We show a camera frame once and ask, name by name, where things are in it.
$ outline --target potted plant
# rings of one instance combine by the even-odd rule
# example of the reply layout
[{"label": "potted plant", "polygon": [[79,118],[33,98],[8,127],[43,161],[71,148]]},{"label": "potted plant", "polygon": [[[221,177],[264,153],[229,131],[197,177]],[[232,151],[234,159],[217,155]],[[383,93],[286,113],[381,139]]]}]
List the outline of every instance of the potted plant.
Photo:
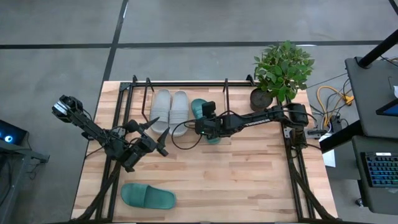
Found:
[{"label": "potted plant", "polygon": [[298,89],[305,90],[307,76],[312,73],[314,59],[290,41],[279,46],[268,46],[261,58],[254,57],[254,73],[260,81],[258,88],[250,94],[250,107],[254,111],[267,108],[273,97],[284,101],[285,96],[294,99]]}]

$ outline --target white slipper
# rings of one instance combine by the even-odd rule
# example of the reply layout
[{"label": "white slipper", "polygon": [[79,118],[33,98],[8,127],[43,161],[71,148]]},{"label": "white slipper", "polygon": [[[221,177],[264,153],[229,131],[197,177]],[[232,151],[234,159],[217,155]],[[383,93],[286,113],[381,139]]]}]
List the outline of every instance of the white slipper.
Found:
[{"label": "white slipper", "polygon": [[[178,91],[174,94],[172,109],[170,110],[170,130],[169,133],[172,134],[175,127],[178,124],[188,121],[189,113],[189,101],[187,93],[184,91]],[[174,137],[179,137],[187,132],[188,128],[181,124],[175,131]]]},{"label": "white slipper", "polygon": [[150,120],[159,119],[150,127],[157,134],[162,134],[169,127],[171,94],[168,90],[159,90],[150,109]]}]

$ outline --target concrete floor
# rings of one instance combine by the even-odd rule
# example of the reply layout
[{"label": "concrete floor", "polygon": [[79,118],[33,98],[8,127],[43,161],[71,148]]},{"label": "concrete floor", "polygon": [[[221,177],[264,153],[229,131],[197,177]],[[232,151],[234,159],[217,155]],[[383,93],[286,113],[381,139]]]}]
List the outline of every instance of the concrete floor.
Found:
[{"label": "concrete floor", "polygon": [[[0,44],[111,43],[121,5],[122,0],[3,0]],[[397,22],[388,0],[130,0],[119,42],[382,40],[398,28]],[[308,86],[345,73],[344,59],[373,47],[303,47],[315,59]],[[253,56],[262,49],[117,49],[109,79],[241,80],[253,72]],[[87,142],[76,127],[51,115],[51,106],[62,94],[73,95],[94,114],[108,55],[109,49],[0,50],[0,119],[30,131],[34,150],[51,155],[37,177],[27,179],[12,223],[70,218]],[[393,55],[397,47],[385,54]],[[322,85],[340,89],[346,79]],[[317,108],[318,87],[307,90]],[[355,105],[340,113],[349,123],[358,119]],[[359,197],[356,182],[330,182],[343,220],[396,223],[396,217],[353,203]]]}]

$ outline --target slide sandal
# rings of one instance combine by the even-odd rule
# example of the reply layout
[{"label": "slide sandal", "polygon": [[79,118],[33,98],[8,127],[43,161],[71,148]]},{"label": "slide sandal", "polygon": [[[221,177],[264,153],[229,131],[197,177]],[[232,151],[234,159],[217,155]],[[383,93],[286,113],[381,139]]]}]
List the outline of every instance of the slide sandal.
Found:
[{"label": "slide sandal", "polygon": [[[172,134],[175,127],[184,122],[188,121],[189,118],[189,101],[187,93],[184,91],[178,91],[174,94],[172,109],[170,110],[170,130],[169,133]],[[182,136],[187,132],[188,128],[181,124],[175,131],[174,137]]]},{"label": "slide sandal", "polygon": [[168,90],[159,90],[152,102],[149,119],[159,117],[159,119],[150,127],[155,133],[162,134],[169,127],[169,111],[172,97]]},{"label": "slide sandal", "polygon": [[138,208],[171,209],[175,206],[175,194],[147,184],[124,184],[121,189],[123,202]]},{"label": "slide sandal", "polygon": [[[207,103],[206,100],[204,99],[194,99],[191,103],[191,108],[192,108],[192,113],[195,117],[195,119],[199,119],[203,117],[203,112],[201,110],[201,105]],[[208,139],[206,138],[207,142],[210,144],[218,144],[221,139],[220,138],[215,138],[215,139]]]}]

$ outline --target green leaves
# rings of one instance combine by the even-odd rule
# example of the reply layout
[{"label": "green leaves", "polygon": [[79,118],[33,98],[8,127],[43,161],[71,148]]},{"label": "green leaves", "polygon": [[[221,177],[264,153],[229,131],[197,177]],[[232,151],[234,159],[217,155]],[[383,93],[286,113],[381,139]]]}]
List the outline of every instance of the green leaves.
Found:
[{"label": "green leaves", "polygon": [[290,41],[269,46],[261,52],[261,57],[254,59],[259,87],[263,91],[269,90],[270,96],[277,96],[281,101],[286,97],[293,99],[298,89],[307,88],[305,82],[315,62],[310,54]]}]

